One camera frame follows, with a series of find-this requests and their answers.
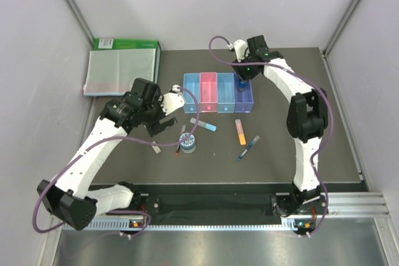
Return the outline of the round blue patterned tin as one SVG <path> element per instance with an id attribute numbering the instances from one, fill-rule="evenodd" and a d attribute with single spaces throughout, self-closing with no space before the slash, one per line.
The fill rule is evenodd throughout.
<path id="1" fill-rule="evenodd" d="M 193 153 L 196 149 L 196 139 L 194 135 L 191 135 L 187 132 L 181 137 L 182 139 L 181 139 L 180 150 L 186 154 Z"/>

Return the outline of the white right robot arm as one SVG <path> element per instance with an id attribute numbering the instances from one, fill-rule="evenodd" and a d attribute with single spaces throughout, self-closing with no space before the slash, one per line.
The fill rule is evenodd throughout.
<path id="1" fill-rule="evenodd" d="M 314 87 L 295 76 L 278 51 L 269 50 L 263 36 L 229 44 L 236 59 L 233 69 L 246 83 L 261 74 L 270 80 L 289 102 L 286 126 L 296 147 L 296 172 L 287 197 L 275 197 L 273 208 L 280 216 L 306 213 L 320 199 L 320 182 L 315 175 L 318 155 L 328 126 L 328 107 Z"/>

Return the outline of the sky blue drawer bin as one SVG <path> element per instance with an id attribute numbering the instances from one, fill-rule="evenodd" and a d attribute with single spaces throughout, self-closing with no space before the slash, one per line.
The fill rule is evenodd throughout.
<path id="1" fill-rule="evenodd" d="M 236 99 L 233 73 L 217 73 L 218 113 L 233 113 Z"/>

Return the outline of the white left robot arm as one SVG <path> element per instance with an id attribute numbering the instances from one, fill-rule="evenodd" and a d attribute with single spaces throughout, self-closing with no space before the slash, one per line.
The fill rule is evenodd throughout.
<path id="1" fill-rule="evenodd" d="M 66 170 L 53 180 L 43 180 L 37 187 L 46 210 L 75 230 L 86 228 L 92 219 L 116 209 L 134 214 L 141 208 L 141 199 L 127 183 L 91 191 L 92 181 L 119 142 L 142 125 L 155 136 L 176 123 L 165 117 L 185 104 L 182 89 L 174 85 L 163 94 L 160 87 L 138 78 L 122 97 L 109 100 L 100 112 L 94 127 L 76 152 Z"/>

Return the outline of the blue capped ink bottle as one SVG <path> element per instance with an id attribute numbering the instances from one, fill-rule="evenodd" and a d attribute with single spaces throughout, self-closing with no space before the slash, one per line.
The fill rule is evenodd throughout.
<path id="1" fill-rule="evenodd" d="M 239 81 L 238 82 L 238 91 L 239 92 L 245 91 L 246 87 L 247 87 L 247 83 L 246 82 L 243 82 L 243 81 Z"/>

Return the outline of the pink drawer bin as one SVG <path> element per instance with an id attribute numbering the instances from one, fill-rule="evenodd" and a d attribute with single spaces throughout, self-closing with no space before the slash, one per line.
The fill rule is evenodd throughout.
<path id="1" fill-rule="evenodd" d="M 217 112 L 218 81 L 216 72 L 200 73 L 200 107 L 202 112 Z"/>

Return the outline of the translucent mesh zipper pouch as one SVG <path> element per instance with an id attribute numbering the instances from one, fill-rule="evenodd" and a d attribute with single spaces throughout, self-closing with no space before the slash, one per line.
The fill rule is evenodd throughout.
<path id="1" fill-rule="evenodd" d="M 158 49 L 91 51 L 83 94 L 120 96 L 131 90 L 137 78 L 157 82 L 159 61 Z"/>

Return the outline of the purple drawer bin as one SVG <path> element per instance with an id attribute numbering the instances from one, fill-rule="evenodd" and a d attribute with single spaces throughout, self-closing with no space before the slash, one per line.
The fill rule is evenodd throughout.
<path id="1" fill-rule="evenodd" d="M 250 113 L 254 106 L 254 97 L 252 93 L 252 84 L 251 81 L 246 82 L 246 86 L 244 89 L 239 89 L 239 78 L 234 75 L 234 96 L 235 96 L 235 113 Z"/>

